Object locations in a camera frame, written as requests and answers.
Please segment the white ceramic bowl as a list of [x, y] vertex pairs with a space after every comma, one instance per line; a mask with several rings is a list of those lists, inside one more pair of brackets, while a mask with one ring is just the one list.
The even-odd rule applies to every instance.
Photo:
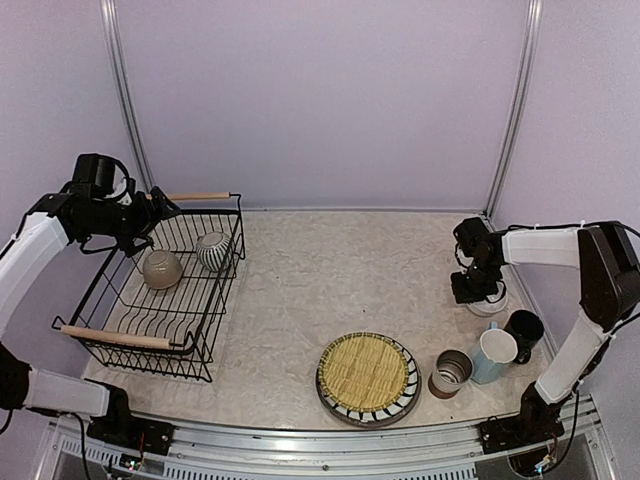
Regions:
[[467, 304], [468, 310], [478, 317], [491, 317], [503, 311], [508, 303], [508, 294], [502, 297], [490, 296], [488, 300], [482, 300]]

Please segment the beige ceramic cup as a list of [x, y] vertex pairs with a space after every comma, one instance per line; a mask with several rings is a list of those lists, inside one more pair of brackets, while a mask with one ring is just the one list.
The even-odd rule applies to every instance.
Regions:
[[180, 281], [182, 275], [182, 264], [170, 251], [153, 250], [144, 259], [143, 280], [150, 289], [169, 289]]

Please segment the dark navy cup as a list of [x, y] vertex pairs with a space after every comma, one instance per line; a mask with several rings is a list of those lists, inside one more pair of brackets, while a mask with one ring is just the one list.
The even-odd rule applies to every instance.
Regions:
[[517, 310], [511, 314], [504, 330], [516, 341], [518, 353], [516, 364], [527, 364], [533, 348], [544, 336], [544, 325], [540, 318], [529, 310]]

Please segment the light blue faceted cup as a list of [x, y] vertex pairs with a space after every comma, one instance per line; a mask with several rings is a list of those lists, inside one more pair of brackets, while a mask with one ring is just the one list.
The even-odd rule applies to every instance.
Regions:
[[518, 346], [514, 337], [492, 323], [470, 350], [471, 379], [480, 385], [496, 381], [515, 360]]

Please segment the white brown ceramic cup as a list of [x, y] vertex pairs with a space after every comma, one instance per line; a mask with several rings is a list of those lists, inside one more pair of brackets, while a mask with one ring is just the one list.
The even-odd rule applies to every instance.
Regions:
[[448, 349], [441, 352], [428, 379], [430, 392], [439, 399], [451, 399], [470, 380], [473, 364], [470, 357], [460, 351]]

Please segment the yellow woven bamboo mat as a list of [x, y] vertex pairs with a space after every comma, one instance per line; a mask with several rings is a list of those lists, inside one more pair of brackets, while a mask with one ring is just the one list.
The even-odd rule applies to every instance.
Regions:
[[409, 387], [409, 359], [387, 336], [349, 333], [326, 347], [316, 378], [320, 390], [337, 406], [373, 413], [390, 407]]

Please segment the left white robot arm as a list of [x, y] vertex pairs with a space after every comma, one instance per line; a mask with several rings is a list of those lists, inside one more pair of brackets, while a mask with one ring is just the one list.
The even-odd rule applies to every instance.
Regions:
[[[152, 244], [148, 233], [180, 208], [161, 189], [122, 199], [82, 193], [43, 196], [24, 214], [19, 229], [1, 252], [1, 330], [49, 263], [67, 245], [85, 245], [92, 236], [113, 238], [128, 256]], [[140, 424], [130, 413], [124, 390], [37, 369], [1, 347], [1, 408], [44, 414], [86, 415], [121, 445], [133, 443]]]

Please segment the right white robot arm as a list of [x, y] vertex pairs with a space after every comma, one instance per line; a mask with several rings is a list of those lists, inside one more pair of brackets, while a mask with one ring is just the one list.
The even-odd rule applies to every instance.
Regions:
[[636, 319], [639, 259], [629, 239], [634, 232], [618, 221], [490, 231], [481, 219], [467, 218], [454, 228], [456, 248], [470, 261], [451, 276], [459, 304], [497, 294], [505, 265], [563, 266], [580, 273], [576, 322], [549, 368], [523, 393], [519, 414], [507, 420], [518, 442], [535, 442], [557, 421], [616, 332]]

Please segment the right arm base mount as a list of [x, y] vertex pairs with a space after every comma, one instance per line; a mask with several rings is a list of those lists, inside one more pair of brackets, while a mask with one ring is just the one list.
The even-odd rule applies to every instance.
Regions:
[[559, 420], [525, 424], [518, 415], [490, 417], [477, 426], [484, 454], [513, 450], [561, 437], [565, 433]]

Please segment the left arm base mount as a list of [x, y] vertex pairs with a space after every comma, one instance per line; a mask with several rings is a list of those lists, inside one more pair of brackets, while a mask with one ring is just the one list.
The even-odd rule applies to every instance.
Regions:
[[92, 419], [87, 428], [92, 439], [161, 456], [168, 455], [174, 432], [175, 426], [170, 423], [141, 417], [124, 420], [100, 417]]

